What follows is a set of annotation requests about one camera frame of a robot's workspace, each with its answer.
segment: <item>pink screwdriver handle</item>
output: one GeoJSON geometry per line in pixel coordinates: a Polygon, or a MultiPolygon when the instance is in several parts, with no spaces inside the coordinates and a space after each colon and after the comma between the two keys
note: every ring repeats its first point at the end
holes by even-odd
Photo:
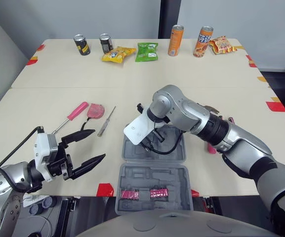
{"type": "Polygon", "coordinates": [[[83,110],[88,107],[87,102],[81,103],[73,112],[68,116],[68,119],[72,121],[76,116],[78,116],[83,110]]]}
{"type": "Polygon", "coordinates": [[[216,149],[210,143],[207,143],[207,150],[210,154],[216,154],[217,153],[216,149]]]}

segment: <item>green snack bag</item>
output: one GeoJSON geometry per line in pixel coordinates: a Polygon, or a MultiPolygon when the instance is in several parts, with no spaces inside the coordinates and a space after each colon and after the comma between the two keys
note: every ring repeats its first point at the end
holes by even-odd
{"type": "Polygon", "coordinates": [[[157,55],[158,43],[138,43],[138,53],[136,62],[155,61],[157,55]]]}

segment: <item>can lid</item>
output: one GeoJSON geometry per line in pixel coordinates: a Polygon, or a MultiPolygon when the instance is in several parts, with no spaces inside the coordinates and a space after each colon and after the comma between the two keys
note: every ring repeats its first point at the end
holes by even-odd
{"type": "Polygon", "coordinates": [[[109,34],[101,34],[99,39],[100,40],[109,40],[111,37],[109,36],[109,34]]]}
{"type": "Polygon", "coordinates": [[[85,39],[85,37],[83,35],[81,35],[81,34],[78,34],[78,35],[74,36],[73,39],[75,41],[82,41],[82,40],[85,39]]]}
{"type": "Polygon", "coordinates": [[[181,26],[181,25],[174,25],[172,28],[175,29],[175,30],[177,30],[177,31],[182,31],[182,30],[184,30],[184,26],[181,26]]]}
{"type": "Polygon", "coordinates": [[[202,30],[207,31],[207,32],[212,32],[213,31],[213,27],[211,27],[211,26],[203,26],[202,30]]]}

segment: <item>black can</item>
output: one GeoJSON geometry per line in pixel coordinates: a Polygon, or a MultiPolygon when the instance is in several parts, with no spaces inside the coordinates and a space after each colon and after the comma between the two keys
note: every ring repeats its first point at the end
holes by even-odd
{"type": "Polygon", "coordinates": [[[76,35],[73,39],[81,55],[88,55],[91,52],[83,35],[76,35]]]}
{"type": "Polygon", "coordinates": [[[104,53],[108,53],[109,51],[113,50],[112,39],[109,34],[101,34],[99,40],[101,41],[104,53]]]}

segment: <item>soda can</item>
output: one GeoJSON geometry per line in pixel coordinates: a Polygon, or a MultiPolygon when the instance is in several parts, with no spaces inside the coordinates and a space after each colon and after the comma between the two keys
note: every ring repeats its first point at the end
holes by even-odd
{"type": "Polygon", "coordinates": [[[205,51],[208,47],[208,43],[210,41],[210,38],[212,36],[212,32],[213,32],[213,27],[211,26],[203,26],[201,31],[200,31],[200,35],[198,36],[198,40],[193,52],[193,55],[195,57],[203,57],[203,55],[205,54],[205,51]]]}
{"type": "Polygon", "coordinates": [[[178,49],[181,45],[182,37],[184,33],[184,26],[174,25],[171,31],[170,44],[168,46],[168,55],[176,56],[178,49]]]}
{"type": "Polygon", "coordinates": [[[101,41],[104,53],[108,53],[109,51],[114,49],[112,44],[112,39],[109,36],[109,34],[101,34],[99,40],[101,41]]]}
{"type": "Polygon", "coordinates": [[[88,55],[91,52],[83,35],[78,34],[74,36],[73,39],[81,55],[88,55]]]}

